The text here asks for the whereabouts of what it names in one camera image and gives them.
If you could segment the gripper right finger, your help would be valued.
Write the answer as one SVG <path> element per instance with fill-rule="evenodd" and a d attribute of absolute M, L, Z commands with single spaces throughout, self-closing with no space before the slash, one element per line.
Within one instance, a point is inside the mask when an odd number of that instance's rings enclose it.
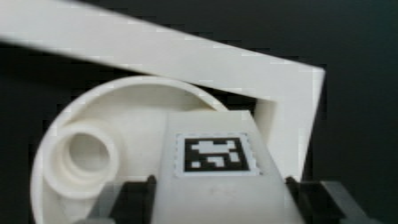
<path fill-rule="evenodd" d="M 297 181 L 288 177 L 286 187 L 306 224 L 381 224 L 338 181 Z"/>

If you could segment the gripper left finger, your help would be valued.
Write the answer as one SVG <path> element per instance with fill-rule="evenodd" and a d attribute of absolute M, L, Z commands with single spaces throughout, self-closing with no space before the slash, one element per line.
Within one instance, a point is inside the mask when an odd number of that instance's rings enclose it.
<path fill-rule="evenodd" d="M 151 224 L 157 177 L 111 182 L 100 192 L 89 215 L 73 224 Z"/>

